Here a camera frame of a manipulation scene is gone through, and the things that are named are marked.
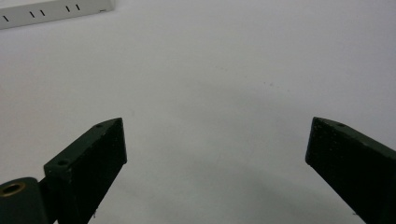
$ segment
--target white table surface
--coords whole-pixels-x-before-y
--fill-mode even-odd
[[[0,31],[0,182],[123,117],[92,224],[363,223],[304,162],[311,120],[396,148],[396,2],[118,0]]]

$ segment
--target white box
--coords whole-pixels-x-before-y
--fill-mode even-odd
[[[0,0],[0,30],[114,10],[114,0]]]

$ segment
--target black plastic part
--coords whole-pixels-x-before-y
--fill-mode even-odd
[[[93,126],[45,166],[60,224],[86,224],[127,162],[122,119]]]
[[[44,202],[44,206],[47,212],[47,219],[49,223],[54,223],[60,213],[59,192],[54,189],[50,189],[47,178],[42,179],[39,182],[39,186],[41,191],[41,198]]]
[[[0,223],[50,224],[37,180],[25,177],[0,186]]]
[[[366,223],[396,223],[395,151],[342,123],[314,118],[305,160]]]

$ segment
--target white surface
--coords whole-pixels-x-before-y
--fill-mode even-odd
[[[111,11],[113,0],[57,0],[0,5],[0,30]]]
[[[0,32],[0,182],[123,117],[90,223],[363,223],[304,162],[311,119],[396,148],[396,2],[123,1]]]
[[[59,0],[0,0],[0,8],[32,5],[43,2],[56,2]]]

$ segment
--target screw hole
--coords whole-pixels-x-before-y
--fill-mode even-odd
[[[8,196],[14,195],[16,193],[21,192],[25,187],[26,187],[26,185],[22,182],[21,183],[12,183],[0,190],[0,196],[8,197]]]
[[[67,164],[69,164],[69,160],[58,161],[58,165],[60,165],[60,166],[66,166]]]

